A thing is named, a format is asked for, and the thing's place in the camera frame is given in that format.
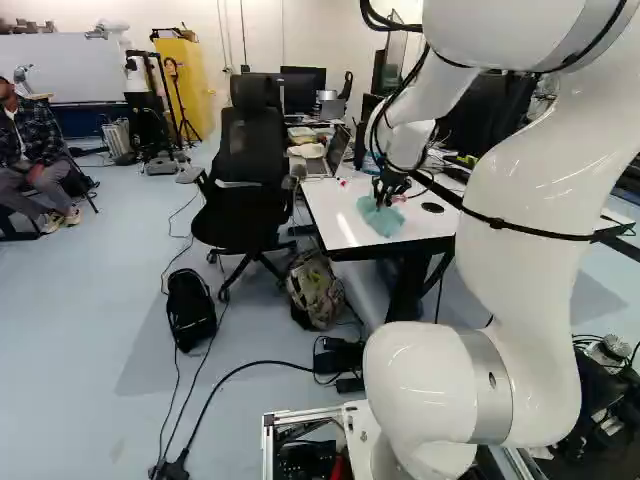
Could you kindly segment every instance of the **teal cloth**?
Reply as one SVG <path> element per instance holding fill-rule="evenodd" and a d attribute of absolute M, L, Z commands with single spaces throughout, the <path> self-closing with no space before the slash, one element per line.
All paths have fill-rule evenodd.
<path fill-rule="evenodd" d="M 373 197 L 360 197 L 356 208 L 364 221 L 385 238 L 395 235 L 404 225 L 404 216 L 395 207 L 378 208 Z"/>

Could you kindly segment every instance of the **plaid shirt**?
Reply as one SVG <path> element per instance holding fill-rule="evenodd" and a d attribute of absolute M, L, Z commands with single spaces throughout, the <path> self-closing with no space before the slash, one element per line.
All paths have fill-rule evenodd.
<path fill-rule="evenodd" d="M 10 167 L 22 158 L 20 140 L 25 156 L 33 164 L 51 165 L 68 156 L 58 123 L 46 101 L 34 101 L 18 95 L 18 110 L 14 122 L 0 105 L 0 166 Z"/>

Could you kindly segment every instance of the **wall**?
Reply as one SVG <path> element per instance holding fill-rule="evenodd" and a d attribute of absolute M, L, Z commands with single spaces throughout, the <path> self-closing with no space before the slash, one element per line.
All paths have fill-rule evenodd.
<path fill-rule="evenodd" d="M 381 14 L 393 7 L 405 22 L 420 22 L 422 0 L 373 0 L 372 4 Z M 283 63 L 324 66 L 327 87 L 341 90 L 344 72 L 351 70 L 354 86 L 347 113 L 359 118 L 362 93 L 371 84 L 374 51 L 384 47 L 386 34 L 367 28 L 358 0 L 244 0 L 243 7 L 252 71 L 278 71 Z M 220 9 L 223 26 L 229 27 L 232 63 L 239 72 L 244 63 L 240 2 L 220 0 Z M 0 16 L 53 19 L 59 31 L 85 31 L 100 18 L 124 20 L 131 24 L 128 37 L 143 49 L 152 49 L 152 28 L 185 22 L 202 43 L 209 83 L 218 91 L 217 109 L 227 101 L 216 0 L 1 0 Z M 409 37 L 405 72 L 420 49 L 420 36 Z"/>

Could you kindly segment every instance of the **sneaker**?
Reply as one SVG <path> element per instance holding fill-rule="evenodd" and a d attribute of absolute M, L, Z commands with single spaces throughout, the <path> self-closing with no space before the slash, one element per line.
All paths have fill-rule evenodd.
<path fill-rule="evenodd" d="M 64 217 L 64 224 L 67 227 L 78 225 L 82 221 L 82 212 L 76 206 L 72 207 L 72 213 Z"/>
<path fill-rule="evenodd" d="M 40 229 L 40 233 L 43 235 L 54 233 L 60 228 L 60 225 L 64 223 L 64 217 L 59 213 L 45 213 L 44 220 L 45 224 Z"/>

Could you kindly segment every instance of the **person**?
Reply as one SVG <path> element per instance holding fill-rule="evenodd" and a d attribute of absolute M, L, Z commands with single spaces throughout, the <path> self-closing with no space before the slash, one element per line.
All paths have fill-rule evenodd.
<path fill-rule="evenodd" d="M 46 102 L 18 95 L 0 76 L 0 204 L 44 224 L 50 234 L 81 221 L 81 211 L 62 188 L 71 164 L 60 128 Z M 20 193 L 29 184 L 54 205 L 47 208 Z"/>

